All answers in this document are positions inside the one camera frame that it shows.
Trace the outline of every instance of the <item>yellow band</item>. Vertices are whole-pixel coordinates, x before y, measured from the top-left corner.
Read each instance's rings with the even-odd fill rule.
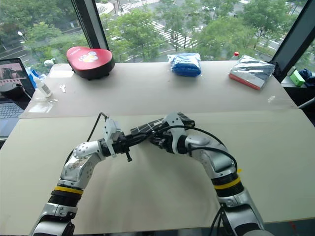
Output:
[[[226,189],[229,187],[232,187],[236,184],[238,184],[239,182],[241,182],[241,178],[238,176],[237,179],[233,180],[230,183],[226,183],[226,184],[222,184],[222,185],[214,185],[215,189]]]
[[[83,194],[83,190],[74,189],[74,188],[67,188],[67,187],[61,187],[61,186],[56,186],[55,190],[60,190],[60,191],[70,192],[70,193]]]

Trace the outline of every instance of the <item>wire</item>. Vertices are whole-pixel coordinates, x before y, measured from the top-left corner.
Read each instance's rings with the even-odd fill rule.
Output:
[[[212,137],[215,140],[217,140],[220,144],[225,146],[224,143],[219,138],[217,138],[215,135],[213,135],[212,133],[209,133],[209,132],[207,132],[207,131],[205,131],[203,129],[199,129],[199,128],[191,127],[191,126],[187,126],[187,125],[172,125],[172,126],[168,126],[168,127],[162,128],[158,132],[164,132],[164,131],[167,131],[167,130],[172,129],[172,128],[185,128],[185,129],[193,129],[193,130],[199,131],[201,133],[209,135],[210,137]]]
[[[193,147],[193,148],[188,149],[188,151],[190,152],[190,151],[199,150],[199,149],[209,150],[209,151],[216,151],[216,152],[220,152],[220,153],[228,156],[234,162],[234,166],[235,166],[235,169],[237,171],[237,162],[236,162],[235,158],[230,153],[228,153],[226,151],[223,151],[221,149],[218,149],[218,148],[214,148],[214,147]]]
[[[91,139],[91,137],[92,137],[92,135],[93,135],[93,133],[94,133],[94,130],[95,130],[97,124],[98,124],[98,121],[99,121],[99,119],[100,119],[100,116],[104,116],[105,121],[106,121],[106,119],[108,118],[108,116],[105,115],[103,112],[100,112],[100,113],[98,114],[97,119],[96,119],[96,121],[95,121],[95,124],[94,124],[94,126],[93,126],[93,128],[92,128],[92,131],[91,131],[91,133],[90,133],[90,135],[89,135],[89,137],[88,137],[88,139],[87,139],[87,142],[90,141],[90,139]],[[72,155],[72,153],[73,153],[73,150],[69,153],[67,159],[65,160],[65,163],[68,162],[68,160],[70,159],[70,156]]]
[[[221,217],[221,213],[220,213],[218,224],[217,224],[217,236],[219,236],[221,220],[222,220],[222,217]]]
[[[222,210],[223,210],[223,208],[220,207],[219,210],[218,210],[218,212],[217,212],[217,214],[216,214],[216,216],[215,216],[215,218],[213,219],[212,224],[211,224],[211,226],[210,226],[209,236],[211,236],[212,231],[213,231],[213,228],[214,228],[215,223],[216,223],[216,221],[217,221],[217,218],[218,218],[218,216],[221,214]]]

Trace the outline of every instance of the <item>laptop screen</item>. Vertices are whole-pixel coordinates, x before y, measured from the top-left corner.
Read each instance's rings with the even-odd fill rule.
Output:
[[[35,92],[29,76],[19,58],[0,60],[0,86],[8,82],[16,82],[23,85],[30,96]],[[9,99],[0,94],[0,102],[9,101]]]

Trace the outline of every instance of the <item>laptop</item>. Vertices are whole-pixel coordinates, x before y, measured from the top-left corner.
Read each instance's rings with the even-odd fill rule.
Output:
[[[0,60],[0,86],[8,82],[23,85],[30,96],[33,96],[35,92],[34,86],[19,58]],[[0,136],[9,136],[22,112],[23,110],[19,106],[0,94]]]

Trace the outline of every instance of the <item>clear plastic bag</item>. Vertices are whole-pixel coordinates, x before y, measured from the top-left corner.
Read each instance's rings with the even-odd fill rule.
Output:
[[[231,69],[229,77],[260,90],[275,70],[275,65],[243,55]]]
[[[196,77],[201,74],[199,53],[180,53],[167,56],[174,73],[189,77]]]

